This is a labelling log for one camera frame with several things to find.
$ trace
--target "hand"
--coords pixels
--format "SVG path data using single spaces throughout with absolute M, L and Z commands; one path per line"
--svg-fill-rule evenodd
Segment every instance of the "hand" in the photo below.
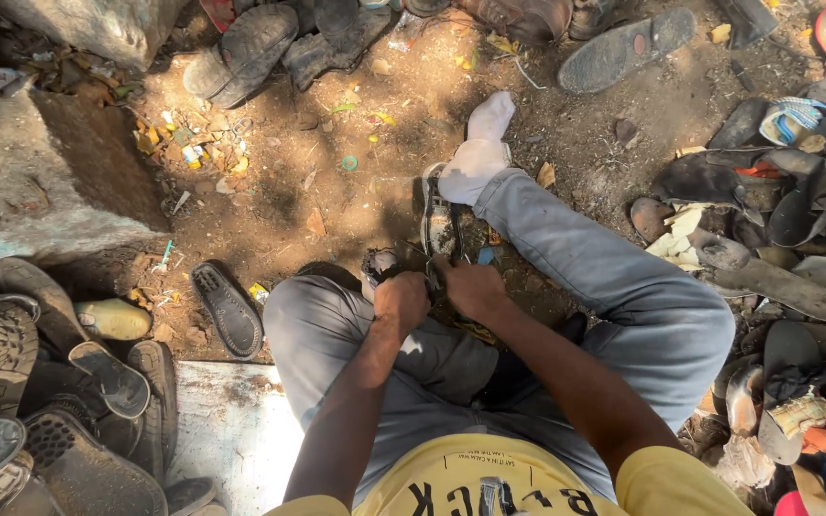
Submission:
M 399 344 L 426 319 L 430 308 L 422 273 L 400 273 L 374 289 L 375 321 L 396 331 Z
M 487 325 L 501 311 L 513 306 L 506 296 L 502 276 L 489 265 L 448 263 L 442 254 L 432 256 L 436 267 L 445 276 L 448 298 L 461 315 Z

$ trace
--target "concrete block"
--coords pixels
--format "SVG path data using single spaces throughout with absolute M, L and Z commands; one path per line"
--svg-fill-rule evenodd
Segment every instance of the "concrete block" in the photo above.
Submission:
M 168 231 L 117 107 L 22 90 L 0 98 L 0 258 L 41 264 Z
M 124 66 L 147 70 L 187 0 L 0 0 L 0 14 Z

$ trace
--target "person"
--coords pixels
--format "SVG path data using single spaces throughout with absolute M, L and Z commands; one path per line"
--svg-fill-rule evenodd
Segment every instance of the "person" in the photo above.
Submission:
M 454 307 L 513 354 L 430 319 L 419 273 L 385 280 L 373 303 L 321 276 L 283 281 L 264 325 L 305 435 L 270 516 L 751 514 L 674 435 L 728 354 L 728 306 L 506 168 L 497 146 L 514 110 L 497 92 L 474 111 L 441 194 L 603 322 L 577 346 L 510 300 L 495 268 L 441 255 Z M 474 408 L 511 382 L 499 372 L 513 356 L 543 389 Z

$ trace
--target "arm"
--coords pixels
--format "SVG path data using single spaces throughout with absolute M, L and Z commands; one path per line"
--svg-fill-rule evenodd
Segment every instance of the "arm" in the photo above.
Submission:
M 534 372 L 557 406 L 617 478 L 633 452 L 678 448 L 664 421 L 619 375 L 506 297 L 499 272 L 488 265 L 449 264 L 436 255 L 448 297 L 466 317 L 483 324 Z
M 311 495 L 352 498 L 372 454 L 386 380 L 407 335 L 429 312 L 425 276 L 402 273 L 374 291 L 374 322 L 308 426 L 283 503 Z

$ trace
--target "brown leather shoe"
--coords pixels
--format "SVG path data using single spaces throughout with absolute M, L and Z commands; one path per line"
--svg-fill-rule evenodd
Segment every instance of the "brown leather shoe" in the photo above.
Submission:
M 558 41 L 573 16 L 572 0 L 454 0 L 512 41 L 545 45 Z

